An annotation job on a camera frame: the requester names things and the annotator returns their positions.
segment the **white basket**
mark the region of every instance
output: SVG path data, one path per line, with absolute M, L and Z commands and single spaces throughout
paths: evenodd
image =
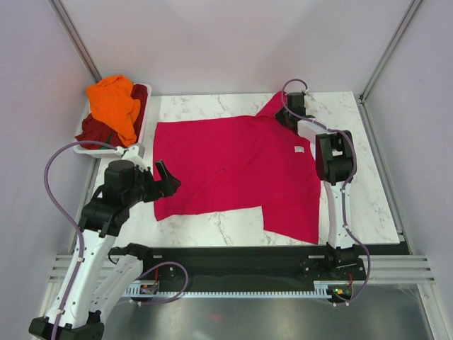
M 150 100 L 151 99 L 151 87 L 150 87 L 150 85 L 148 85 L 148 84 L 140 84 L 140 85 L 144 85 L 144 86 L 147 87 L 148 96 L 147 96 L 147 104 L 144 107 L 142 127 L 140 128 L 140 134 L 139 134 L 139 137 L 137 138 L 137 143 L 141 143 L 142 140 L 143 140 L 144 127 L 147 124 L 148 112 L 150 110 L 149 102 L 151 101 Z M 89 101 L 87 101 L 86 107 L 85 107 L 85 110 L 84 110 L 84 114 L 82 115 L 82 118 L 81 118 L 81 120 L 79 122 L 79 126 L 77 127 L 76 136 L 80 135 L 82 133 L 82 121 L 86 117 L 88 117 L 89 114 L 90 114 L 90 103 L 89 103 Z M 83 148 L 81 145 L 76 145 L 76 146 L 74 146 L 72 148 L 78 154 L 89 154 L 90 156 L 93 156 L 95 158 L 101 158 L 101 157 L 120 158 L 120 156 L 115 154 L 115 150 L 113 150 L 113 149 L 88 150 L 88 149 Z

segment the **black bracket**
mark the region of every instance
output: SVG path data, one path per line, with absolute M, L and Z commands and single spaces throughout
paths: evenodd
M 343 132 L 352 141 L 351 132 Z M 352 168 L 352 150 L 342 134 L 337 132 L 316 135 L 316 173 L 319 179 L 334 186 L 337 182 L 345 181 Z
M 327 243 L 324 257 L 305 257 L 301 262 L 302 277 L 307 281 L 348 281 L 351 273 L 354 280 L 365 279 L 365 267 L 359 257 L 357 246 L 341 249 Z
M 57 339 L 59 340 L 101 340 L 104 334 L 104 324 L 102 322 L 92 322 L 98 319 L 96 313 L 91 313 L 85 325 L 72 329 L 72 325 L 65 327 L 58 326 Z M 37 317 L 32 320 L 28 332 L 41 340 L 50 340 L 54 325 L 49 323 L 47 317 Z
M 292 112 L 300 115 L 301 117 L 313 117 L 312 115 L 306 115 L 304 92 L 293 92 L 287 94 L 287 106 Z M 297 122 L 300 119 L 289 113 L 286 108 L 282 108 L 280 111 L 278 111 L 275 114 L 275 118 L 281 125 L 297 134 Z
M 109 163 L 104 184 L 99 186 L 81 213 L 80 229 L 99 232 L 99 237 L 118 236 L 129 219 L 129 210 L 138 202 L 152 202 L 172 196 L 181 183 L 173 177 L 162 161 L 156 162 L 161 177 L 155 181 L 150 169 L 141 171 L 131 161 Z

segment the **cable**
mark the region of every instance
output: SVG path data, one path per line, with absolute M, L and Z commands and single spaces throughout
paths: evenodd
M 110 262 L 112 262 L 114 265 L 117 265 L 117 264 L 118 264 L 119 260 L 117 260 L 116 262 L 114 262 L 114 261 L 112 260 L 112 257 L 111 257 L 110 254 L 109 254 L 107 257 L 108 257 L 108 260 L 109 260 Z
M 354 145 L 352 144 L 352 140 L 349 138 L 349 136 L 344 132 L 344 131 L 341 131 L 341 130 L 337 130 L 337 129 L 329 129 L 326 125 L 324 125 L 323 123 L 320 123 L 318 122 L 317 120 L 315 120 L 315 118 L 307 118 L 307 117 L 303 117 L 301 115 L 298 115 L 296 114 L 295 112 L 293 112 L 289 107 L 288 105 L 286 104 L 286 100 L 285 100 L 285 89 L 287 88 L 287 86 L 289 84 L 291 84 L 292 82 L 294 81 L 297 81 L 299 83 L 302 83 L 303 85 L 305 85 L 305 91 L 308 90 L 308 86 L 306 84 L 305 81 L 301 80 L 301 79 L 290 79 L 289 81 L 287 81 L 285 83 L 285 85 L 283 85 L 283 89 L 282 89 L 282 92 L 281 92 L 281 99 L 282 99 L 282 104 L 283 104 L 283 107 L 285 107 L 286 111 L 288 111 L 288 113 L 290 113 L 291 115 L 293 115 L 294 117 L 300 119 L 300 120 L 304 120 L 304 121 L 307 121 L 307 122 L 310 122 L 310 123 L 313 123 L 317 126 L 319 126 L 320 128 L 323 128 L 325 131 L 327 132 L 330 132 L 330 133 L 339 133 L 340 135 L 343 136 L 343 138 L 346 140 L 346 142 L 348 143 L 350 149 L 351 149 L 351 152 L 352 152 L 352 171 L 349 175 L 349 177 L 343 182 L 343 185 L 341 186 L 341 198 L 342 198 L 342 206 L 343 206 L 343 226 L 346 230 L 346 232 L 348 233 L 348 235 L 351 237 L 351 239 L 354 240 L 355 243 L 359 244 L 363 250 L 365 250 L 365 253 L 367 255 L 367 263 L 368 263 L 368 268 L 367 268 L 367 276 L 365 277 L 365 281 L 363 281 L 363 285 L 362 287 L 360 287 L 359 291 L 357 292 L 357 294 L 351 298 L 351 300 L 349 300 L 349 302 L 352 302 L 354 301 L 356 298 L 358 298 L 358 296 L 360 294 L 362 294 L 362 291 L 364 290 L 365 286 L 368 284 L 368 280 L 369 280 L 369 275 L 371 274 L 371 255 L 369 254 L 369 250 L 367 248 L 367 246 L 365 246 L 356 236 L 354 236 L 354 234 L 349 230 L 348 228 L 348 220 L 347 220 L 347 217 L 346 217 L 346 186 L 352 181 L 352 178 L 353 176 L 355 175 L 355 173 L 357 172 L 357 155 L 355 153 L 355 150 L 354 150 Z M 336 305 L 345 305 L 346 303 L 345 302 L 340 302 L 340 303 L 337 303 Z
M 54 194 L 52 193 L 52 190 L 50 190 L 49 186 L 49 169 L 50 166 L 52 165 L 53 161 L 58 157 L 59 154 L 61 154 L 64 150 L 69 149 L 70 147 L 73 147 L 75 145 L 81 145 L 81 144 L 95 144 L 95 145 L 101 145 L 103 147 L 108 147 L 110 149 L 116 149 L 116 147 L 103 143 L 103 142 L 98 142 L 95 140 L 82 140 L 79 142 L 73 142 L 70 143 L 58 151 L 56 151 L 49 159 L 47 162 L 45 169 L 44 169 L 44 187 L 45 190 L 52 201 L 52 203 L 57 207 L 57 209 L 63 214 L 63 216 L 66 217 L 66 219 L 71 223 L 72 227 L 76 230 L 77 238 L 79 239 L 79 258 L 82 259 L 84 257 L 84 248 L 85 248 L 85 242 L 84 242 L 84 235 L 82 234 L 82 231 L 80 230 L 79 226 L 77 225 L 77 222 L 74 220 L 74 218 L 71 217 L 71 215 L 58 203 L 57 199 L 55 198 Z M 62 311 L 64 309 L 64 306 L 66 305 L 66 301 L 68 299 L 69 293 L 71 292 L 71 288 L 74 285 L 74 281 L 76 280 L 77 273 L 79 272 L 81 262 L 77 261 L 74 270 L 71 274 L 71 278 L 69 279 L 68 286 L 66 290 L 63 293 L 62 299 L 60 300 L 60 304 L 58 309 Z M 50 337 L 51 340 L 56 340 L 57 338 L 57 330 L 58 330 L 58 324 L 60 319 L 62 318 L 61 312 L 57 314 L 55 317 L 55 323 L 52 328 L 52 335 Z
M 144 306 L 144 305 L 162 305 L 164 303 L 169 303 L 169 302 L 173 302 L 174 300 L 177 300 L 184 292 L 185 292 L 185 289 L 187 288 L 188 284 L 189 284 L 189 274 L 187 272 L 187 269 L 185 269 L 185 267 L 178 263 L 178 262 L 173 262 L 173 261 L 167 261 L 167 262 L 161 262 L 157 265 L 155 265 L 154 267 L 148 269 L 147 271 L 145 271 L 142 275 L 140 275 L 138 278 L 136 278 L 135 280 L 140 280 L 141 278 L 145 277 L 146 275 L 148 275 L 149 273 L 151 273 L 152 271 L 156 270 L 157 268 L 160 268 L 162 266 L 177 266 L 179 268 L 181 268 L 184 272 L 184 275 L 185 275 L 185 282 L 184 282 L 184 285 L 183 287 L 181 288 L 181 290 L 176 293 L 174 296 L 172 297 L 169 297 L 168 299 L 165 299 L 165 300 L 157 300 L 157 301 L 148 301 L 148 302 L 136 302 L 132 299 L 130 300 L 127 300 L 127 301 L 122 301 L 122 302 L 119 302 L 115 305 L 115 307 L 117 306 L 121 306 L 121 305 L 125 305 L 127 303 L 134 303 L 136 305 L 139 305 L 139 306 Z

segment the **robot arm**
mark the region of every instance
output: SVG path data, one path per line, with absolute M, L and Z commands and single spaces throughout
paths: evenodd
M 305 120 L 297 122 L 297 134 L 307 138 L 310 143 L 316 146 L 316 172 L 318 173 L 318 177 L 323 181 L 328 201 L 328 243 L 333 248 L 350 248 L 353 246 L 354 241 L 343 226 L 343 195 L 341 193 L 344 180 L 349 176 L 350 157 L 348 157 L 348 152 L 344 152 L 344 156 L 342 154 L 334 156 L 334 153 L 341 151 L 333 147 L 332 144 L 335 145 L 336 141 L 339 145 L 345 145 L 345 147 L 348 147 L 348 145 L 341 139 L 341 136 L 337 134 L 326 134 L 326 131 L 322 127 Z M 335 161 L 334 157 L 338 157 L 336 161 L 340 162 L 340 166 L 341 164 L 347 164 L 346 170 L 342 171 L 341 174 L 337 174 L 339 172 L 339 166 L 329 169 L 334 167 L 332 166 Z M 345 187 L 347 191 L 345 194 L 345 206 L 348 221 L 351 221 L 350 187 L 351 185 Z
M 142 260 L 149 257 L 147 247 L 130 244 L 127 253 L 94 291 L 98 273 L 130 216 L 130 208 L 139 202 L 172 196 L 180 186 L 180 181 L 168 172 L 162 161 L 156 163 L 161 180 L 154 180 L 151 169 L 143 162 L 144 148 L 140 144 L 117 150 L 123 154 L 122 159 L 108 165 L 104 184 L 81 213 L 79 226 L 84 236 L 84 257 L 79 258 L 81 245 L 78 239 L 68 274 L 55 301 L 44 317 L 34 319 L 30 325 L 30 333 L 39 339 L 50 340 L 53 327 L 58 327 L 56 339 L 102 338 L 108 315 L 129 284 L 142 274 Z M 79 271 L 72 278 L 79 262 Z M 65 295 L 66 303 L 60 310 Z
M 330 130 L 306 115 L 305 93 L 287 94 L 287 108 L 276 115 L 280 124 L 315 145 L 316 173 L 323 181 L 328 199 L 329 234 L 326 262 L 331 273 L 339 268 L 361 266 L 355 241 L 346 230 L 351 228 L 350 180 L 354 171 L 352 136 L 349 131 Z

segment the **garment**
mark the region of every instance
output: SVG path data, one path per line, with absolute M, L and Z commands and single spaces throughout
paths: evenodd
M 142 129 L 144 111 L 147 106 L 148 89 L 145 85 L 135 84 L 132 88 L 131 98 L 140 101 L 140 111 L 137 119 L 134 122 L 135 135 L 139 136 Z M 106 142 L 115 147 L 124 147 L 121 143 L 118 134 L 114 129 L 108 127 L 106 124 L 97 121 L 93 115 L 89 114 L 82 122 L 82 133 L 76 136 L 77 140 L 98 140 L 99 142 Z M 99 145 L 82 144 L 85 149 L 95 150 L 99 149 Z
M 134 123 L 140 101 L 130 96 L 133 86 L 124 76 L 110 76 L 86 89 L 93 118 L 116 131 L 126 147 L 137 141 Z
M 181 187 L 154 203 L 156 219 L 261 206 L 265 230 L 317 244 L 321 184 L 309 141 L 274 118 L 281 107 L 277 93 L 256 116 L 158 123 L 154 161 Z

